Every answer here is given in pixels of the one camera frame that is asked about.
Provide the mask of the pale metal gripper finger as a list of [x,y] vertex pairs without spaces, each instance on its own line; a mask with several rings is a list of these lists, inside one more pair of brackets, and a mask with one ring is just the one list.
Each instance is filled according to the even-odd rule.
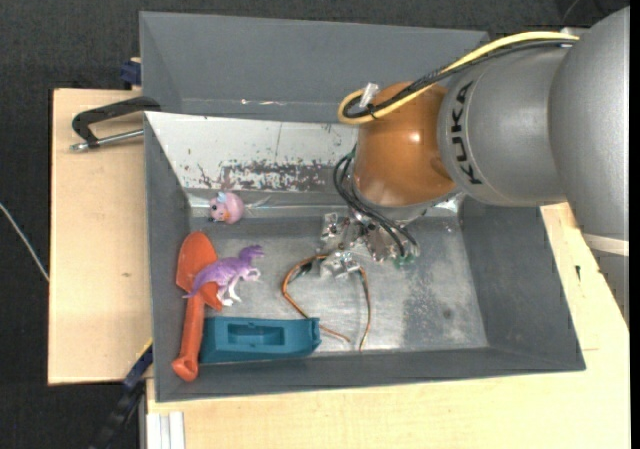
[[320,241],[329,243],[339,241],[344,232],[345,217],[338,213],[327,213],[323,217]]
[[359,263],[350,251],[336,251],[324,258],[320,264],[320,276],[336,280],[347,279],[359,272]]

